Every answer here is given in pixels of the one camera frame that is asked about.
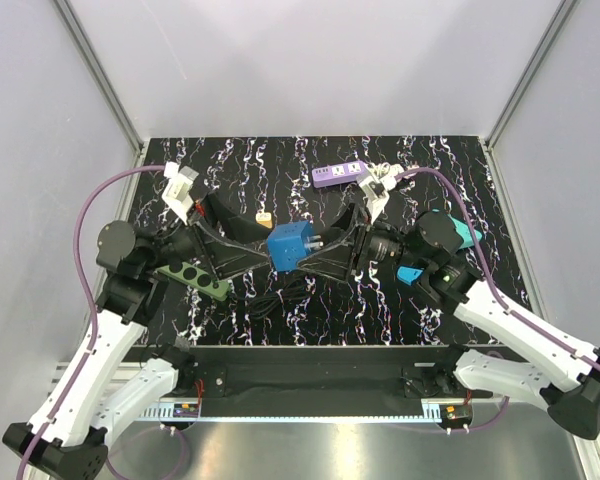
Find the blue cube socket adapter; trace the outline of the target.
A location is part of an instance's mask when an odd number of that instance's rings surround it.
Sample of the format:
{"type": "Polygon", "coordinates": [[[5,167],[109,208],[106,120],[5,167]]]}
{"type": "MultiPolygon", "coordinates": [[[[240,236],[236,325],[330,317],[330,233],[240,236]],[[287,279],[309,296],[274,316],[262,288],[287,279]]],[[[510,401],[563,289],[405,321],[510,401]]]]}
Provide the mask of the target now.
{"type": "Polygon", "coordinates": [[[322,248],[324,241],[314,232],[313,224],[304,220],[276,226],[266,244],[274,270],[290,272],[300,260],[322,248]]]}

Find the green power strip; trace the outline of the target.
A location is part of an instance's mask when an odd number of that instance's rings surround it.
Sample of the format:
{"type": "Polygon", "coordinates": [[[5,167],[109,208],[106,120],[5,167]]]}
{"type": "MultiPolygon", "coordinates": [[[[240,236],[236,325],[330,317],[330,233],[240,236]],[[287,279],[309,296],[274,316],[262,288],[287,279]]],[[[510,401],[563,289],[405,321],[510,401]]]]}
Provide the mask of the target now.
{"type": "Polygon", "coordinates": [[[229,296],[230,284],[227,280],[214,280],[206,271],[187,262],[167,264],[156,268],[154,273],[190,287],[216,301],[224,302],[229,296]]]}

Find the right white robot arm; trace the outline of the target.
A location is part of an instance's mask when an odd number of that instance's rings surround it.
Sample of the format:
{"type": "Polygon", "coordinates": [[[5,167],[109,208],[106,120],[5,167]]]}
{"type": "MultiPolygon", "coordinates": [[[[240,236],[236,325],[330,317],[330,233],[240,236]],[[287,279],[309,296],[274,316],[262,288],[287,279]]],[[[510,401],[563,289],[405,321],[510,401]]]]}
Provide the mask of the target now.
{"type": "Polygon", "coordinates": [[[521,358],[491,358],[455,346],[430,375],[440,393],[491,391],[536,406],[574,436],[596,439],[600,346],[559,330],[501,292],[465,259],[469,233],[466,224],[437,210],[421,214],[406,231],[373,225],[352,204],[330,228],[302,234],[308,254],[297,267],[345,281],[369,261],[390,266],[431,307],[488,333],[521,358]]]}

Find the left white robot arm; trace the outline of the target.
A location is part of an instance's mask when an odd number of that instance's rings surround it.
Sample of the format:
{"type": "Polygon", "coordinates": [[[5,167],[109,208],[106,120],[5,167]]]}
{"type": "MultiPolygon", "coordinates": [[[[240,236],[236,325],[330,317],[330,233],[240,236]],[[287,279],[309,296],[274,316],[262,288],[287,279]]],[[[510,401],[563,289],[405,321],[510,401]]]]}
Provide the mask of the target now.
{"type": "Polygon", "coordinates": [[[174,209],[178,219],[157,234],[123,220],[100,231],[96,262],[107,277],[101,293],[88,298],[90,330],[46,402],[28,421],[10,424],[2,438],[23,467],[53,479],[94,479],[110,446],[144,409],[166,394],[183,396],[200,387],[195,357],[164,345],[123,387],[103,396],[164,300],[164,268],[199,260],[217,282],[269,262],[256,247],[269,228],[231,211],[218,194],[178,202],[174,209]]]}

